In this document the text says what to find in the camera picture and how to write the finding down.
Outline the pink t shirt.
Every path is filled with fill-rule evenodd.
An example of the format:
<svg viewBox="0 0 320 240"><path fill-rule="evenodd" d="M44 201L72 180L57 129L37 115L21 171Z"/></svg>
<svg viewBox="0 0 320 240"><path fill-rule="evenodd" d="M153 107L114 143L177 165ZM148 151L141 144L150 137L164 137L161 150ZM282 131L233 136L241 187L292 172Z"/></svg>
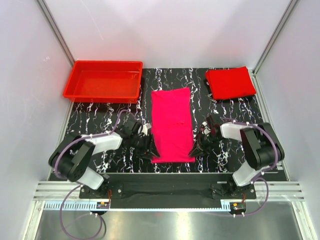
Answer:
<svg viewBox="0 0 320 240"><path fill-rule="evenodd" d="M196 159L189 156L194 144L190 89L153 91L151 100L151 132L160 155L151 162L194 163Z"/></svg>

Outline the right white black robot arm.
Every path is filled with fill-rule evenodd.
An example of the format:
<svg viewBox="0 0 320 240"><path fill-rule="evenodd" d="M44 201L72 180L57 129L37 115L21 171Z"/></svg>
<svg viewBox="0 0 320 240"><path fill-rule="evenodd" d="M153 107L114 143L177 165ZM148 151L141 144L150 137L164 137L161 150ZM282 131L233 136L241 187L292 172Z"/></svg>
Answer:
<svg viewBox="0 0 320 240"><path fill-rule="evenodd" d="M212 115L202 122L188 156L206 156L217 142L224 139L241 142L245 161L225 184L211 187L212 193L220 197L244 196L258 177L271 171L285 158L285 151L269 122L239 122L226 118L226 122L217 123Z"/></svg>

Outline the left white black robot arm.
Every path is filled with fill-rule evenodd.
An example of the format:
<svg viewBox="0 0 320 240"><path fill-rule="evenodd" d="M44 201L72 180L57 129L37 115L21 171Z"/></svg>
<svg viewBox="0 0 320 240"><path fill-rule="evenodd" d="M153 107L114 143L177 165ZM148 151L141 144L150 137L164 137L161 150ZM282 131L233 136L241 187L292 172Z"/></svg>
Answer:
<svg viewBox="0 0 320 240"><path fill-rule="evenodd" d="M48 164L60 178L79 183L96 197L104 198L110 193L108 177L98 174L89 164L92 156L121 147L133 148L142 159L151 161L160 157L151 125L128 120L111 131L93 136L70 133L52 153Z"/></svg>

